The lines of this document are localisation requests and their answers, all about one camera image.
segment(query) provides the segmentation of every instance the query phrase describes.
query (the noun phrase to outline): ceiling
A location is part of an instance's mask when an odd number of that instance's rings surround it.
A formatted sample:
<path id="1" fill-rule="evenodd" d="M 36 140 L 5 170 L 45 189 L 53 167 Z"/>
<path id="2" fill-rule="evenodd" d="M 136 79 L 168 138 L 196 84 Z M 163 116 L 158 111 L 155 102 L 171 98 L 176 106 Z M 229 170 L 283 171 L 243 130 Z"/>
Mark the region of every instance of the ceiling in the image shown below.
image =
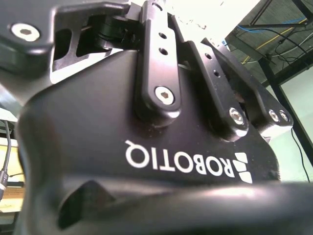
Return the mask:
<path id="1" fill-rule="evenodd" d="M 313 12 L 313 0 L 302 0 L 303 3 Z M 256 16 L 258 11 L 261 9 L 261 7 L 264 5 L 266 0 L 261 0 L 255 8 L 242 20 L 240 24 L 249 24 L 252 19 Z M 301 13 L 301 11 L 295 6 L 295 4 L 291 0 L 273 0 L 269 7 L 266 9 L 266 11 L 263 13 L 263 15 L 259 18 L 256 24 L 280 24 L 282 22 L 290 21 L 290 20 L 297 20 L 297 19 L 303 19 L 304 15 Z M 272 30 L 275 30 L 279 33 L 282 33 L 288 27 L 286 28 L 271 28 Z M 288 36 L 291 32 L 297 32 L 301 30 L 307 30 L 302 31 L 298 33 L 292 34 L 289 38 L 296 43 L 302 42 L 305 38 L 307 38 L 311 33 L 313 33 L 313 24 L 311 23 L 306 28 L 299 27 L 296 28 L 294 31 L 290 30 L 289 32 L 286 32 L 284 35 Z M 263 43 L 267 42 L 268 40 L 272 39 L 273 37 L 277 36 L 277 34 L 273 32 L 268 31 L 262 31 L 258 33 L 251 33 L 243 31 L 239 28 L 236 28 L 232 32 L 233 35 L 240 38 L 242 41 L 250 45 L 252 48 L 257 48 L 258 46 L 262 45 Z M 276 55 L 275 48 L 279 45 L 279 41 L 283 39 L 282 37 L 278 37 L 277 39 L 273 40 L 272 42 L 268 43 L 267 45 L 260 48 L 258 51 L 262 53 L 263 55 Z M 232 53 L 237 57 L 237 59 L 241 62 L 243 62 L 247 55 L 244 54 L 239 49 L 235 48 L 231 44 L 231 40 L 227 40 L 227 43 L 229 43 L 230 50 Z M 312 38 L 310 37 L 304 44 L 301 45 L 304 50 L 308 50 L 311 47 L 313 47 L 313 35 Z M 291 48 L 294 48 L 295 45 L 291 42 L 285 40 L 278 48 L 277 51 L 279 53 L 282 53 L 286 50 L 289 50 Z M 285 58 L 287 57 L 298 57 L 302 54 L 302 50 L 297 48 L 290 53 L 284 55 Z M 284 61 L 282 61 L 282 58 L 275 57 L 272 58 L 271 67 L 274 73 L 279 72 L 282 70 L 283 66 L 286 67 L 288 64 Z M 259 66 L 258 63 L 248 63 L 245 64 L 245 67 L 260 81 L 264 82 L 266 81 L 266 78 Z"/>

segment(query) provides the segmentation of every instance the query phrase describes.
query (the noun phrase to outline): robotiq logo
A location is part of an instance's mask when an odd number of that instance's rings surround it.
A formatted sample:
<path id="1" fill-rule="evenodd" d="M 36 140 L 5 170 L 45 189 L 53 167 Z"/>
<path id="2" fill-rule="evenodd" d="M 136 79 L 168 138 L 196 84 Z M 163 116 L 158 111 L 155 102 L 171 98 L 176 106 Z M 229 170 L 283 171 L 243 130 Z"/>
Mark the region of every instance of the robotiq logo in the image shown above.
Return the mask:
<path id="1" fill-rule="evenodd" d="M 226 176 L 230 178 L 235 178 L 233 167 L 231 164 L 230 159 L 224 158 L 216 158 L 213 156 L 209 156 L 204 158 L 203 155 L 196 154 L 192 158 L 185 152 L 177 152 L 174 155 L 174 165 L 170 166 L 169 163 L 169 156 L 167 149 L 163 149 L 163 158 L 164 158 L 164 165 L 159 165 L 157 162 L 157 150 L 154 147 L 151 147 L 151 151 L 148 151 L 145 147 L 135 144 L 131 141 L 125 141 L 129 147 L 126 150 L 126 160 L 127 162 L 135 167 L 135 168 L 145 168 L 150 159 L 152 160 L 152 169 L 154 170 L 161 170 L 161 171 L 180 171 L 182 173 L 190 173 L 193 169 L 196 169 L 196 172 L 201 175 L 211 174 L 214 176 L 221 176 L 223 172 Z M 140 162 L 134 161 L 134 157 L 138 156 L 138 152 L 135 155 L 133 151 L 141 151 L 141 155 L 143 155 L 143 160 Z M 235 166 L 236 170 L 239 173 L 239 177 L 242 181 L 252 184 L 252 177 L 250 172 L 246 170 L 246 164 L 248 163 L 246 153 L 235 153 L 237 160 L 232 160 L 233 165 Z M 181 158 L 185 158 L 188 162 L 188 166 L 184 165 L 181 166 L 179 160 Z M 211 163 L 215 162 L 217 167 L 212 168 Z"/>

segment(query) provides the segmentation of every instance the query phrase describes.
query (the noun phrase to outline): yellow cable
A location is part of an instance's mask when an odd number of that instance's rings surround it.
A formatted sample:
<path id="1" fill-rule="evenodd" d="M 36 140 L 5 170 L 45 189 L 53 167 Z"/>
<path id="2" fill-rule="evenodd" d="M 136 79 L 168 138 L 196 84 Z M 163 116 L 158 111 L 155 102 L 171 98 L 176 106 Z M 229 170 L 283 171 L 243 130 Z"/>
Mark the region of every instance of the yellow cable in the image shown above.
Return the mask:
<path id="1" fill-rule="evenodd" d="M 304 20 L 300 21 L 299 24 L 303 23 L 303 22 L 306 21 L 306 20 L 307 20 L 307 19 L 304 19 Z M 293 29 L 293 27 L 292 27 L 292 28 L 289 28 L 289 29 L 286 29 L 284 32 L 282 32 L 282 33 L 280 33 L 280 34 L 287 33 L 288 31 L 290 31 L 290 30 L 292 30 L 292 29 Z M 258 50 L 258 49 L 264 47 L 266 44 L 272 42 L 273 40 L 275 40 L 275 39 L 278 38 L 279 36 L 280 36 L 280 35 L 277 35 L 277 36 L 273 37 L 272 39 L 270 39 L 270 40 L 268 40 L 267 42 L 263 43 L 262 45 L 258 46 L 255 50 Z M 249 58 L 250 58 L 250 56 L 247 56 L 246 59 L 245 59 L 241 64 L 244 65 L 244 64 L 246 63 L 246 61 L 247 61 Z"/>

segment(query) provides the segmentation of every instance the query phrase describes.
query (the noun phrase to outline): blue cable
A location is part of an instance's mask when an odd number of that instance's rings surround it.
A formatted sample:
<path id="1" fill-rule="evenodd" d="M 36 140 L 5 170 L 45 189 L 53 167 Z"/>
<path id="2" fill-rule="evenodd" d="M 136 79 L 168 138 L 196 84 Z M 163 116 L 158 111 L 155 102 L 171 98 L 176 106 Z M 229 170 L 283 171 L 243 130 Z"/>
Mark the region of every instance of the blue cable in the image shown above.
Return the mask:
<path id="1" fill-rule="evenodd" d="M 282 22 L 283 24 L 290 24 L 290 23 L 295 23 L 295 22 L 299 22 L 299 21 L 302 21 L 304 20 L 305 17 L 303 18 L 300 18 L 300 19 L 296 19 L 296 20 L 291 20 L 291 21 L 285 21 L 285 22 Z M 246 32 L 249 32 L 249 33 L 260 33 L 260 32 L 263 32 L 265 30 L 257 30 L 257 29 L 254 29 L 254 30 L 249 30 L 249 29 L 246 29 L 246 28 L 243 28 L 241 26 L 237 26 L 238 28 L 242 29 L 243 31 L 246 31 Z"/>

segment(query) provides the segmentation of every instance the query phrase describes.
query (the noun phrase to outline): wall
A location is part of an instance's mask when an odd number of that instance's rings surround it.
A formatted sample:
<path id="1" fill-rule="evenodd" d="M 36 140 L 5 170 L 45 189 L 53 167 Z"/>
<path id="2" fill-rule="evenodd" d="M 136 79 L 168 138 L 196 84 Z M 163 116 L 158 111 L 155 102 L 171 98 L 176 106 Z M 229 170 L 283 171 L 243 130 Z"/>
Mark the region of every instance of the wall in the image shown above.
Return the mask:
<path id="1" fill-rule="evenodd" d="M 313 68 L 303 72 L 282 85 L 292 107 L 301 120 L 311 140 L 313 138 Z M 282 181 L 306 181 L 306 175 L 301 163 L 299 149 L 291 137 L 291 131 L 270 141 L 280 166 Z M 313 167 L 310 164 L 304 150 L 300 146 L 305 168 L 311 180 L 313 180 Z"/>

